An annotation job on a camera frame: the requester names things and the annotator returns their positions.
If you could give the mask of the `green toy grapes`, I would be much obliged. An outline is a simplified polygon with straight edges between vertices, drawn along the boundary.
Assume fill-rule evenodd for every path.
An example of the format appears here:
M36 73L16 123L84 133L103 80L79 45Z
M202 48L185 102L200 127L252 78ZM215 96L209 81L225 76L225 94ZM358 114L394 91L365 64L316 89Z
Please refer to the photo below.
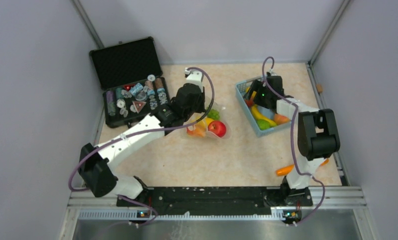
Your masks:
M221 119L220 112L216 109L211 109L207 114L207 117L214 121L219 121Z

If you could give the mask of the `blue perforated plastic basket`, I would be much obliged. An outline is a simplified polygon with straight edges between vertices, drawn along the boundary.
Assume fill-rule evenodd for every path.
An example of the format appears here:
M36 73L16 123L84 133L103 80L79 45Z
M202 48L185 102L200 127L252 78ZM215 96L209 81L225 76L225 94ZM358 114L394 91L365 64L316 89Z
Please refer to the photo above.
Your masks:
M256 136L258 138L263 137L263 136L267 136L270 135L272 133L275 132L279 132L281 130L284 129L289 129L291 127L291 122L289 121L288 123L284 123L281 125L277 125L275 127L271 127L269 129L266 130L261 130L259 128L259 125L257 124L255 118L252 115L252 112L250 110L250 108L247 106L246 102L244 101L244 94L247 92L247 88L251 86L252 82L254 80L260 80L262 77L261 76L257 76L257 77L253 77L247 80L243 80L240 81L238 83L235 84L234 87L234 91L235 91L235 96L236 99L240 105L240 109L243 111L246 119L248 120L253 132L256 134Z

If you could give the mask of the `red toy apple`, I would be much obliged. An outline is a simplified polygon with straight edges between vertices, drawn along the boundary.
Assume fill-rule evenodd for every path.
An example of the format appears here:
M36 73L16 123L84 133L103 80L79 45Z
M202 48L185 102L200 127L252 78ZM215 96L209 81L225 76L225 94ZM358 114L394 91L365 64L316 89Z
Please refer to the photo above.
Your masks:
M222 138L227 133L227 127L223 122L221 122L219 120L214 120L213 122L211 122L209 124L208 131L210 131L217 137Z

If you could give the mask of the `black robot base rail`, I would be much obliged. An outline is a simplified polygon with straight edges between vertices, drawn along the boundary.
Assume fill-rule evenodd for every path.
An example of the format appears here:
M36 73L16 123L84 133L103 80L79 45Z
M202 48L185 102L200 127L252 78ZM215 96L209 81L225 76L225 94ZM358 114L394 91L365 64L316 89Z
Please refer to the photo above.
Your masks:
M193 216L270 215L272 207L313 206L309 189L286 190L272 186L154 187L135 199L160 216L190 213Z

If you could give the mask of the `clear dotted zip bag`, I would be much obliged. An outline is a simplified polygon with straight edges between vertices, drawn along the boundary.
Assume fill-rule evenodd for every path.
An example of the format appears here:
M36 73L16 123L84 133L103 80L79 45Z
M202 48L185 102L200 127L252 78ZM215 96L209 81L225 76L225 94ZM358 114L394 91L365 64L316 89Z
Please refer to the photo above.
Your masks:
M200 121L203 113L194 113L187 124L194 123L182 129L181 136L185 139L198 140L228 140L232 130L227 121L228 114L225 106L214 102L210 112Z

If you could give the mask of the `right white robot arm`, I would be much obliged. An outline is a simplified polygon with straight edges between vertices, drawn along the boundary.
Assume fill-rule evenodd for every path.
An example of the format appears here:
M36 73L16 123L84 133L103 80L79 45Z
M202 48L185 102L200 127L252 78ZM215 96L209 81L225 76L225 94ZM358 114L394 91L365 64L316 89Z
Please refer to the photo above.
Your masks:
M272 109L291 122L294 169L282 181L280 200L286 206L294 206L301 197L307 196L310 180L318 167L340 149L335 113L332 109L311 107L285 95L283 80L278 75L255 79L244 97L253 98L256 105Z

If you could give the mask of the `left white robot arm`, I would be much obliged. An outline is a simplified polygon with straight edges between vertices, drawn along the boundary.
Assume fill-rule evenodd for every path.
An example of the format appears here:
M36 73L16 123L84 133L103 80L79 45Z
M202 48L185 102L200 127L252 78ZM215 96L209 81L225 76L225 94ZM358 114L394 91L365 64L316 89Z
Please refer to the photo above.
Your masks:
M87 143L80 150L80 160L72 171L78 173L85 189L96 198L123 195L136 207L147 202L145 185L135 176L116 176L114 170L130 155L150 142L163 138L174 130L187 128L193 114L204 117L211 109L205 106L204 78L209 75L198 67L184 70L186 82L168 103L158 106L133 127L99 145Z

